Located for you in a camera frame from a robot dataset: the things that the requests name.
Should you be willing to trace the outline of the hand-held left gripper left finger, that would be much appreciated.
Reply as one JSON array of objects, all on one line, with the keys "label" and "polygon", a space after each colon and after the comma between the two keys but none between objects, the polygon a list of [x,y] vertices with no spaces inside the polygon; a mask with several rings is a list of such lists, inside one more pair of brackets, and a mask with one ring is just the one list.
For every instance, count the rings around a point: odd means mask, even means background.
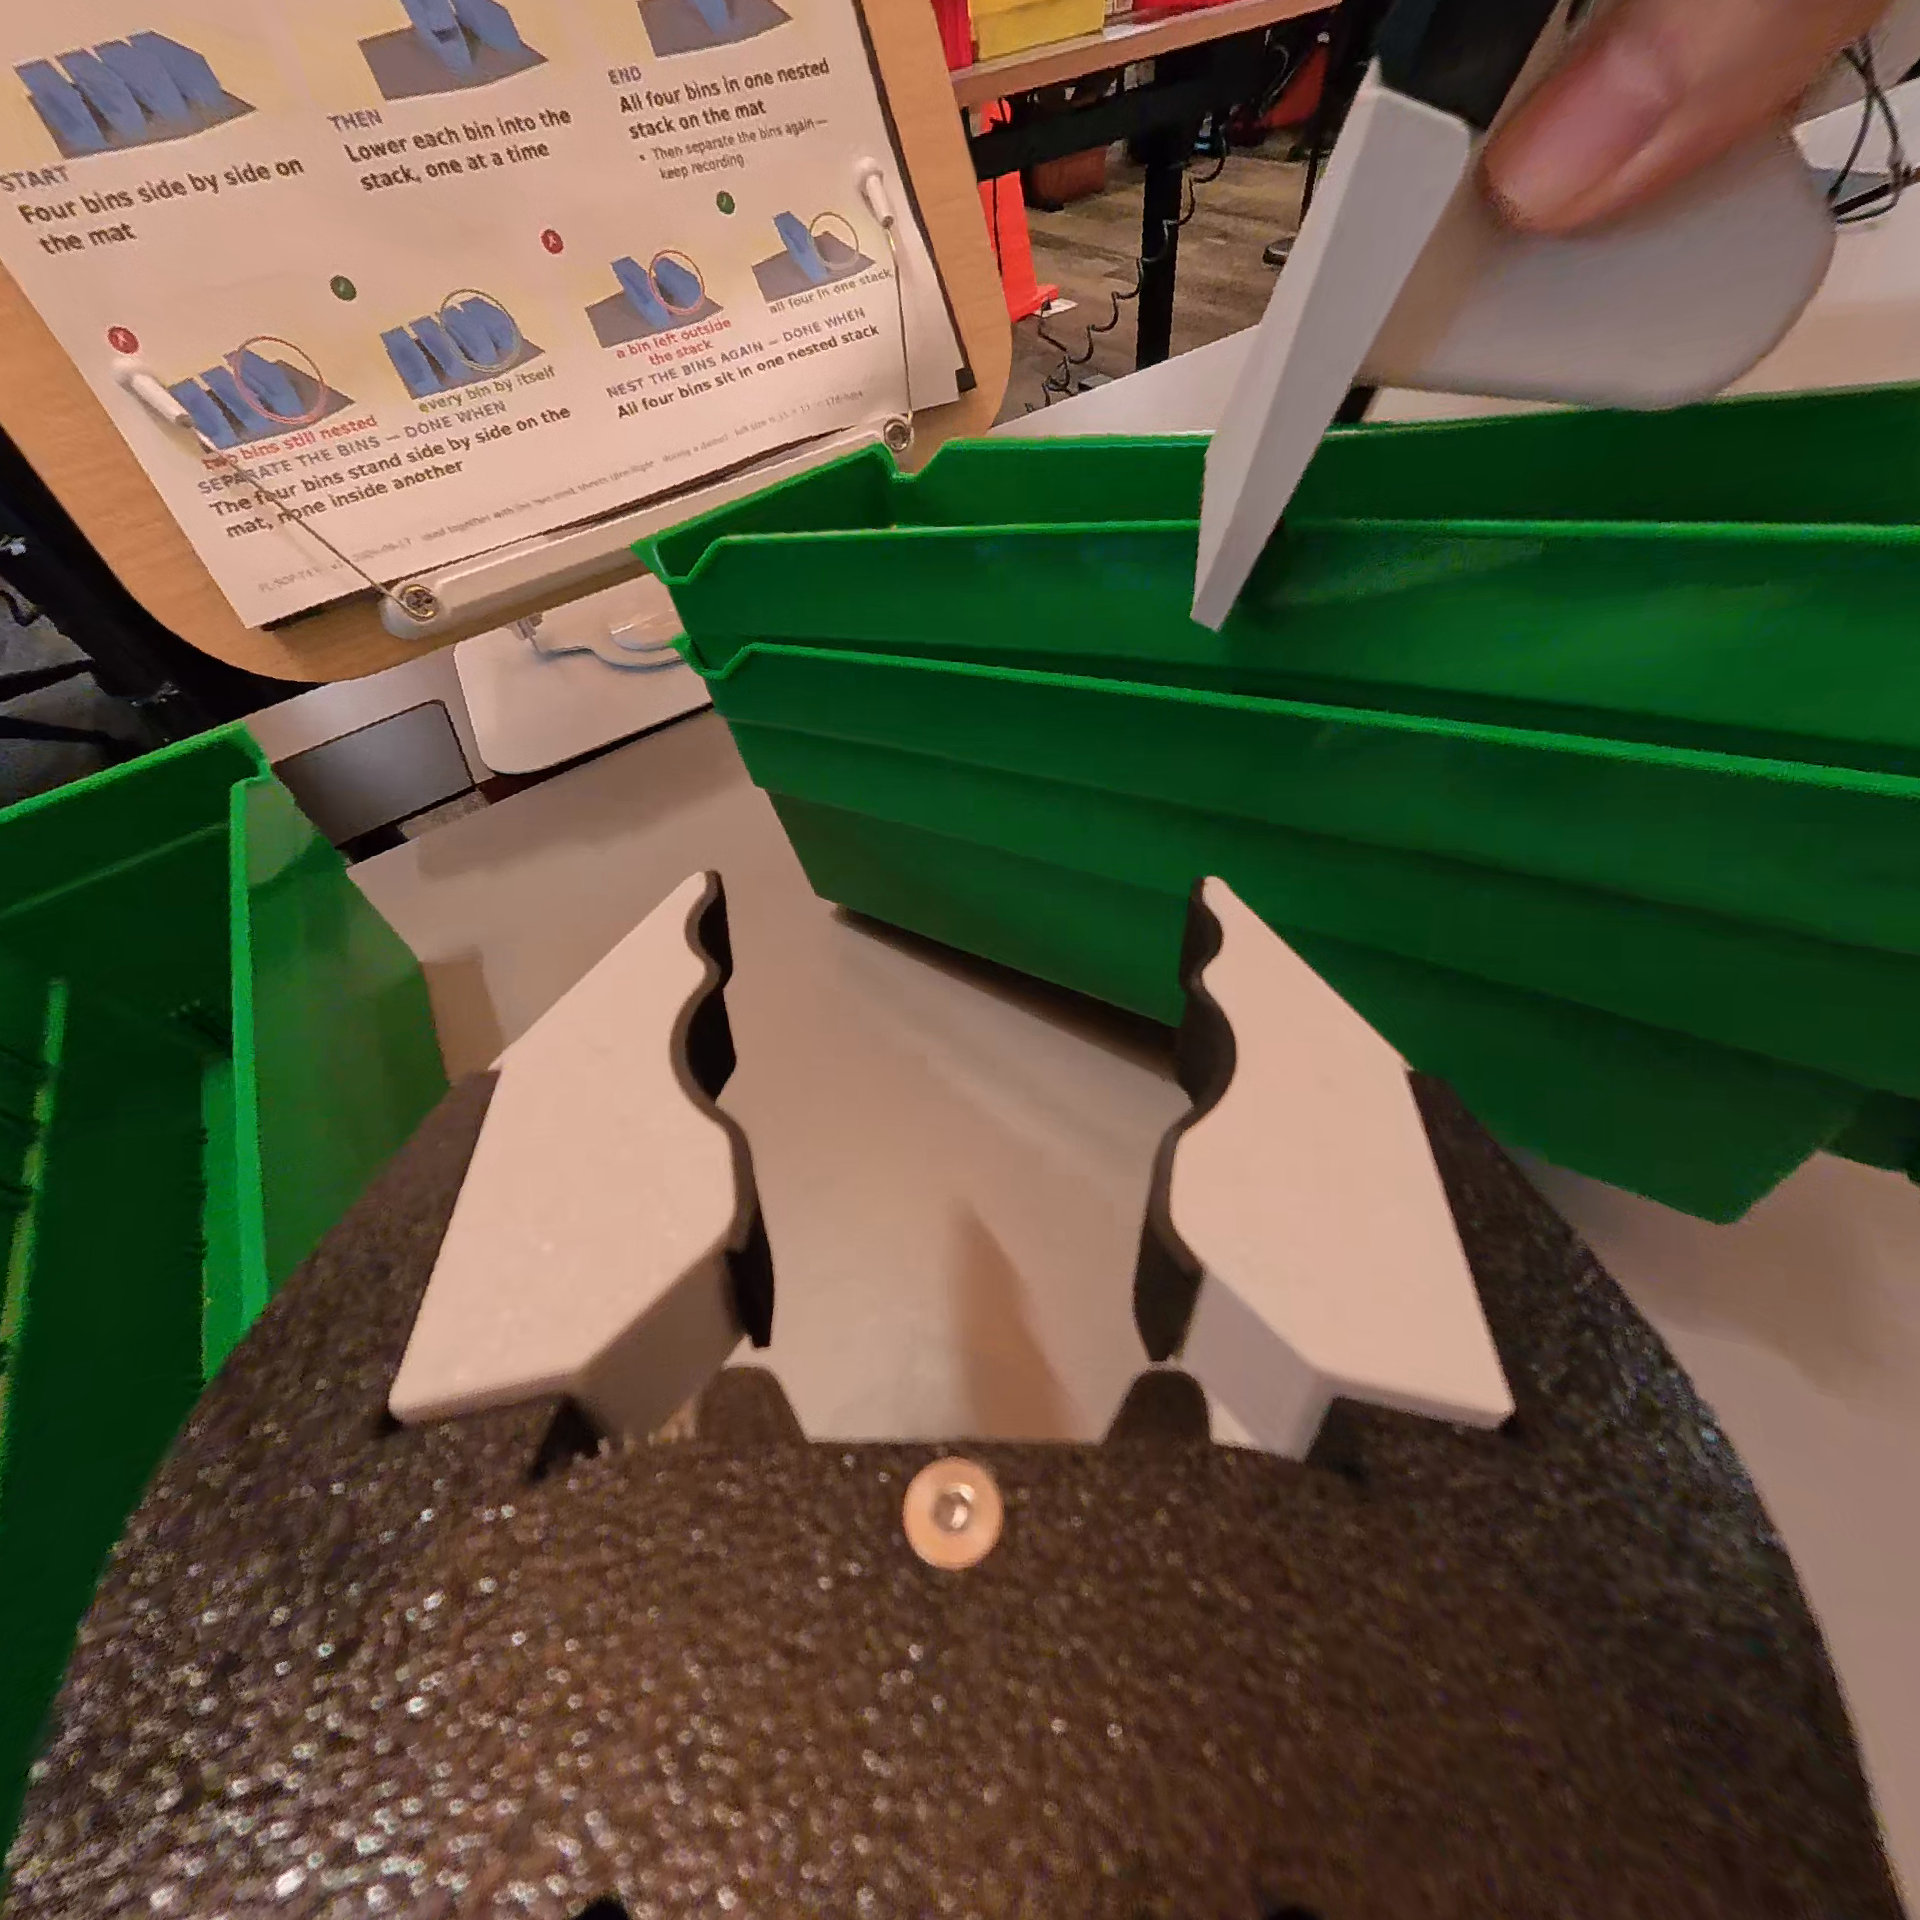
[{"label": "hand-held left gripper left finger", "polygon": [[496,1057],[399,1424],[555,1398],[643,1438],[771,1344],[752,1150],[720,1104],[731,973],[725,880],[693,873]]}]

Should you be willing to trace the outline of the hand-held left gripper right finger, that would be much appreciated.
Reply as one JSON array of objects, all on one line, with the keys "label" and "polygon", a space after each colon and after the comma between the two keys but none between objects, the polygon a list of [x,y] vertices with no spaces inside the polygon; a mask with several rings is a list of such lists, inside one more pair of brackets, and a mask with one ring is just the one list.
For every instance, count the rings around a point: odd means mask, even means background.
[{"label": "hand-held left gripper right finger", "polygon": [[1181,981],[1145,1356],[1293,1461],[1341,1400],[1502,1429],[1515,1397],[1401,1053],[1222,878],[1191,889]]}]

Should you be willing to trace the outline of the printed instruction sheet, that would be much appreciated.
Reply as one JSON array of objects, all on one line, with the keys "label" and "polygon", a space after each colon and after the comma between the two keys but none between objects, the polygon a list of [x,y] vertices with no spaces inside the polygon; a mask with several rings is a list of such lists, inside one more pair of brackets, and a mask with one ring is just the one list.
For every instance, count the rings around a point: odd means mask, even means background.
[{"label": "printed instruction sheet", "polygon": [[963,389],[856,5],[5,5],[5,265],[266,629]]}]

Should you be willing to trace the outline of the instruction sheet on stand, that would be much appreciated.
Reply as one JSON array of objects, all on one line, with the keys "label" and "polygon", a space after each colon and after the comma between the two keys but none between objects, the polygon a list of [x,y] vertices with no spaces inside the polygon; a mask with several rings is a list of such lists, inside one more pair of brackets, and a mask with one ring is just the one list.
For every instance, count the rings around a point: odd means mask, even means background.
[{"label": "instruction sheet on stand", "polygon": [[[1013,325],[933,5],[873,1],[858,10],[891,117],[902,189],[921,217],[967,366],[957,399],[917,410],[915,440],[903,453],[903,464],[917,468],[942,442],[979,436],[994,423],[1013,369]],[[579,518],[529,541],[533,558],[519,565],[519,575],[511,575],[512,565],[501,554],[443,567],[427,577],[440,610],[425,621],[392,612],[359,590],[257,631],[224,600],[82,373],[5,277],[5,477],[25,489],[33,516],[54,528],[56,554],[80,577],[75,600],[93,594],[80,637],[112,632],[104,654],[114,684],[137,693],[177,685],[219,717],[295,688],[359,681],[515,614],[625,582],[641,573],[637,541],[656,528],[875,436],[878,428],[849,428],[735,464],[699,486]]]}]

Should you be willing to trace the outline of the yellow plastic bin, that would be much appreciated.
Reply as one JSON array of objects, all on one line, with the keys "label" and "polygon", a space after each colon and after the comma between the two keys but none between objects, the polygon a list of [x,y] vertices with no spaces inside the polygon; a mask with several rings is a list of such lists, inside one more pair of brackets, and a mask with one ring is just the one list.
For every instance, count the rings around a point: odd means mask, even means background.
[{"label": "yellow plastic bin", "polygon": [[1099,0],[967,1],[975,50],[982,64],[1045,46],[1098,37],[1109,5]]}]

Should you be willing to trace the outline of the orange traffic cone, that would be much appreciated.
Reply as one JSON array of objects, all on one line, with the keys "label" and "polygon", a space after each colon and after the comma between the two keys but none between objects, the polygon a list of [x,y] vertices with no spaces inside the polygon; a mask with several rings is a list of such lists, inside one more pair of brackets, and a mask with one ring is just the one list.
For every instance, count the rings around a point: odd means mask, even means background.
[{"label": "orange traffic cone", "polygon": [[979,197],[1009,320],[1017,327],[1045,314],[1059,300],[1062,287],[1039,272],[1021,173],[979,181]]}]

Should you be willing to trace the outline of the person's right hand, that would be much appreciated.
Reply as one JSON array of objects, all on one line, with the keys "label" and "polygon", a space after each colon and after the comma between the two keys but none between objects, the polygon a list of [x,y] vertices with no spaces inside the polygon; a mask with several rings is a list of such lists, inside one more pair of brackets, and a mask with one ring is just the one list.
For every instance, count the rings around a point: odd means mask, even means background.
[{"label": "person's right hand", "polygon": [[1576,37],[1488,134],[1480,186],[1515,233],[1571,236],[1791,127],[1894,5],[1629,1]]}]

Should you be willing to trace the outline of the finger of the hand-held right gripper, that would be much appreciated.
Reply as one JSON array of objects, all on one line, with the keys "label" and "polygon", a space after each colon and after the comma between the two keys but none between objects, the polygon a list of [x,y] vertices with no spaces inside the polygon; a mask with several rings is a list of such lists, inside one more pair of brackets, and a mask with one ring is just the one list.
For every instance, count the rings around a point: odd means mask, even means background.
[{"label": "finger of the hand-held right gripper", "polygon": [[1418,393],[1663,410],[1762,360],[1833,217],[1786,127],[1571,236],[1509,228],[1488,134],[1611,5],[1393,5],[1207,449],[1191,614],[1222,629],[1338,405]]}]

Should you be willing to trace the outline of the wooden-top table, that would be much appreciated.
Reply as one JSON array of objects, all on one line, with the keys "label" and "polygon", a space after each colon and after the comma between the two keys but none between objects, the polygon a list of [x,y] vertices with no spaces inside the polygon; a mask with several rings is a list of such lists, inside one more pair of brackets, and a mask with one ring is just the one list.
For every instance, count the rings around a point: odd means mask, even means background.
[{"label": "wooden-top table", "polygon": [[1317,52],[1345,34],[1343,7],[1230,1],[1189,10],[1145,8],[1099,31],[977,60],[951,72],[963,112],[1005,104],[992,125],[967,132],[986,184],[1035,165],[1099,145],[1127,145],[1143,169],[1143,205],[1131,278],[1112,311],[1089,325],[1089,342],[1043,333],[1054,362],[1045,399],[1063,399],[1093,369],[1098,348],[1122,320],[1136,325],[1136,367],[1171,356],[1182,230],[1191,220],[1193,156],[1230,156],[1237,112],[1262,117]]}]

